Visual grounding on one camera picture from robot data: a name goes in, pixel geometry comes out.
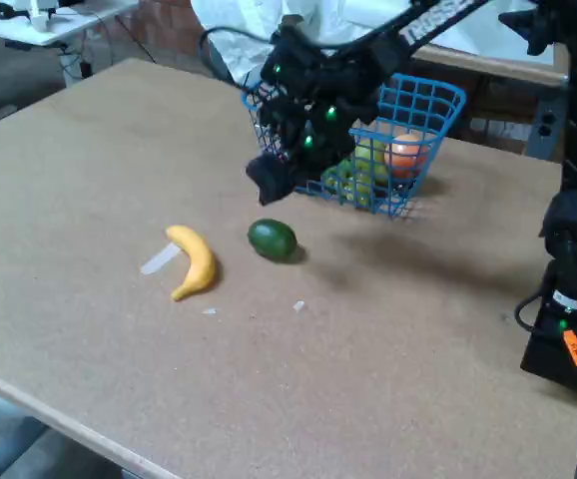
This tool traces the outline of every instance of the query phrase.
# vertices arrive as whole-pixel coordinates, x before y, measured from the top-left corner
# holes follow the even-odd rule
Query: metal bracket
[[[530,137],[524,154],[540,160],[550,160],[564,129],[568,97],[565,89],[545,90],[539,95]]]

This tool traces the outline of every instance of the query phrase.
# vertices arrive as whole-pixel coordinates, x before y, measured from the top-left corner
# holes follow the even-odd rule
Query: yellow banana
[[[216,277],[216,259],[204,239],[190,228],[168,227],[167,237],[186,251],[191,260],[184,282],[171,293],[171,299],[179,301],[211,285]]]

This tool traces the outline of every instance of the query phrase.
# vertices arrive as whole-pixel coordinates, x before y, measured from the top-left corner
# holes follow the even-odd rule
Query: floor
[[[148,60],[133,43],[114,41],[114,63],[129,57]],[[112,50],[104,38],[87,42],[85,54],[92,59],[94,72],[111,64]],[[150,52],[159,64],[207,74],[192,57],[170,52]],[[15,105],[23,109],[64,88],[62,70],[55,49],[20,51],[5,48],[0,40],[0,108]],[[19,430],[24,419],[0,420],[0,452],[5,438]],[[117,471],[100,473],[102,458],[57,431],[47,430],[4,473],[2,479],[110,479]]]
[[[24,52],[5,48],[0,40],[0,108],[15,105],[21,109],[64,88],[58,53],[57,49],[34,48]],[[161,65],[207,74],[196,58],[151,49],[150,53]],[[149,61],[138,46],[129,41],[114,40],[110,45],[102,36],[87,41],[85,58],[92,59],[94,72],[107,68],[112,55],[114,63],[129,57]]]

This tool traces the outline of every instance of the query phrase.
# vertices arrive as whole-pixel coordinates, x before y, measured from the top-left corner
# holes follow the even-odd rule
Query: brick wall
[[[140,9],[124,16],[123,23],[147,48],[197,55],[203,28],[191,0],[141,0]],[[126,37],[115,22],[109,27],[112,36]]]

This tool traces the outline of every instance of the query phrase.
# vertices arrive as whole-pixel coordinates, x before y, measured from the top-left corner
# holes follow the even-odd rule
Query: avocado
[[[277,220],[257,220],[249,227],[248,237],[259,255],[275,261],[288,259],[297,248],[293,230]]]

